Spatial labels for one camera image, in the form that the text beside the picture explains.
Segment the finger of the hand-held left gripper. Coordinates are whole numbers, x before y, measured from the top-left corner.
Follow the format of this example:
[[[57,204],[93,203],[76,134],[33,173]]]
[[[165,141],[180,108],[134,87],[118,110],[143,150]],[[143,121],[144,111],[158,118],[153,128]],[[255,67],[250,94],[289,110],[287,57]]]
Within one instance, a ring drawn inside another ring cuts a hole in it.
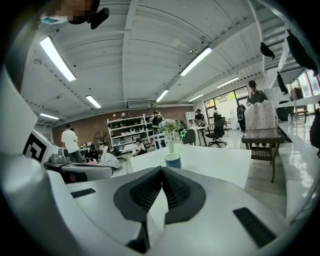
[[[114,170],[104,165],[89,164],[68,164],[61,167],[65,173],[72,173],[77,181],[96,181],[109,179],[113,176]]]

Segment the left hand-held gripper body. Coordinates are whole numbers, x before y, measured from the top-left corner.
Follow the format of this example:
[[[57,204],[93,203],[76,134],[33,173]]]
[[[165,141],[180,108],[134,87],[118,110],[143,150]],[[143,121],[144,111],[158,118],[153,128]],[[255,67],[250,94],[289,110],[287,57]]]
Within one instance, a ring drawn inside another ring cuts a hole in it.
[[[27,158],[40,162],[44,167],[63,167],[71,163],[64,149],[32,130],[22,153]]]

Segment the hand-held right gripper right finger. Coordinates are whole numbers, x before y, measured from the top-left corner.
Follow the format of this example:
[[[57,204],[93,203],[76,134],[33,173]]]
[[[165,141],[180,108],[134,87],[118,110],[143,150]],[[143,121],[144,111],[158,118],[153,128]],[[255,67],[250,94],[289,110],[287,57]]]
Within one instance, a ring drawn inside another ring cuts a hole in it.
[[[151,256],[253,256],[285,221],[237,185],[178,168],[162,169],[168,212]]]

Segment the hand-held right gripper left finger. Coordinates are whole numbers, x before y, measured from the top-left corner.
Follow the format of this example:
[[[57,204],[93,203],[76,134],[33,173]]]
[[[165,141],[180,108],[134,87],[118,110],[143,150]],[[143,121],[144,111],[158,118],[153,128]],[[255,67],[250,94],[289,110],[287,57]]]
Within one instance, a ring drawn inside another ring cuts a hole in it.
[[[145,254],[150,249],[148,212],[162,189],[162,167],[67,184],[87,217],[116,242]]]

